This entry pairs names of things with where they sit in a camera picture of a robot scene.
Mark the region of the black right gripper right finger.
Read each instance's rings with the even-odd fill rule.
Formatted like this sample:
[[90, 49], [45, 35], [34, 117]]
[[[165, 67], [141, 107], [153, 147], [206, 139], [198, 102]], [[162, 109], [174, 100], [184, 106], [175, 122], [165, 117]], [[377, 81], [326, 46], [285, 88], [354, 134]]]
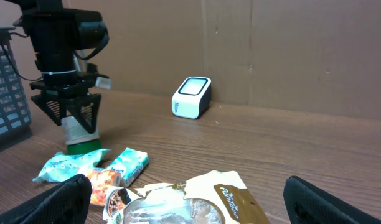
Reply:
[[297, 176], [286, 180], [283, 198], [291, 224], [381, 224], [378, 218]]

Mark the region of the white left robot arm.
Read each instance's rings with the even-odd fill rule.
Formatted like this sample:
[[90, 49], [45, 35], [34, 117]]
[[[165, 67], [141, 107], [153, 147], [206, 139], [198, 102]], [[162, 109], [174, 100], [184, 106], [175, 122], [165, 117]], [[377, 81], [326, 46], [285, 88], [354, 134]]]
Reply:
[[90, 88], [105, 76], [95, 64], [84, 72], [75, 60], [89, 60], [108, 44], [108, 29], [97, 11], [65, 8], [61, 0], [7, 0], [21, 9], [14, 26], [31, 39], [42, 78], [31, 82], [39, 90], [31, 100], [58, 126], [73, 116], [88, 132], [96, 131], [100, 94]]

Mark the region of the light teal snack packet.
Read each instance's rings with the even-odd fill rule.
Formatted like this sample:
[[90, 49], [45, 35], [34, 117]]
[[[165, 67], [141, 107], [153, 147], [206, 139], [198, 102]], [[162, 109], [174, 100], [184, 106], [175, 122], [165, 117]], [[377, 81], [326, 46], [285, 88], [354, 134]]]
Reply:
[[49, 159], [33, 182], [64, 182], [86, 171], [93, 170], [110, 149], [97, 149], [86, 154], [68, 155], [58, 152]]

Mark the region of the orange tissue pack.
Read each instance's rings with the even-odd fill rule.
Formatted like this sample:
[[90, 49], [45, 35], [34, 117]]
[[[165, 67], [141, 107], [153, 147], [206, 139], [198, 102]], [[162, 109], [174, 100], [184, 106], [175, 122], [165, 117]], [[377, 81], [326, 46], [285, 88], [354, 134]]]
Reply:
[[92, 185], [90, 203], [93, 205], [104, 206], [107, 190], [111, 186], [119, 186], [121, 182], [121, 173], [109, 169], [94, 167], [80, 169], [79, 173], [85, 175]]

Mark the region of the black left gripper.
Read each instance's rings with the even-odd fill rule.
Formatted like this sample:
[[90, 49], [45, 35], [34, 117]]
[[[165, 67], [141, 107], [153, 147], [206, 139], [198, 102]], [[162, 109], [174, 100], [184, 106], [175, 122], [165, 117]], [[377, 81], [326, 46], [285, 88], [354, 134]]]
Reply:
[[[88, 94], [88, 89], [95, 87], [97, 77], [109, 78], [98, 72], [98, 66], [86, 63], [85, 70], [77, 68], [78, 58], [75, 53], [63, 51], [57, 54], [37, 54], [37, 68], [42, 79], [30, 83], [30, 88], [42, 93], [31, 100], [57, 125], [67, 116], [67, 110], [88, 133], [96, 131], [97, 116], [101, 103], [100, 94]], [[58, 99], [74, 98], [69, 104]]]

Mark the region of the brown snack pouch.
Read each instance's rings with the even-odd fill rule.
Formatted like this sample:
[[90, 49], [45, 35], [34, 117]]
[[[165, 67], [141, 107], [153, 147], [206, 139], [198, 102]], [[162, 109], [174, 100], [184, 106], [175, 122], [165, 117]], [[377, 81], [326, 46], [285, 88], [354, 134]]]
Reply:
[[252, 223], [269, 220], [239, 174], [212, 170], [176, 184], [112, 187], [103, 211], [107, 223]]

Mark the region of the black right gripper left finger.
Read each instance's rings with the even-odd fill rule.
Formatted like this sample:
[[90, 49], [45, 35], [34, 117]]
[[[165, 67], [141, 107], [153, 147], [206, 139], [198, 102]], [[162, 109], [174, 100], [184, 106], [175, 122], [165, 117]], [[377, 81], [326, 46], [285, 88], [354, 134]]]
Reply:
[[91, 193], [89, 179], [77, 174], [0, 214], [0, 224], [84, 224]]

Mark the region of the teal tissue pack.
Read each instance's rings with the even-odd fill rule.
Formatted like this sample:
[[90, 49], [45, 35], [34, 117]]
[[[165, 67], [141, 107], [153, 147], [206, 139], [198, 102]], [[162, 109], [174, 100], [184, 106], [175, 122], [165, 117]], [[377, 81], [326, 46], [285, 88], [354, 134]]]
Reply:
[[149, 164], [146, 152], [126, 148], [106, 169], [121, 174], [120, 186], [129, 187]]

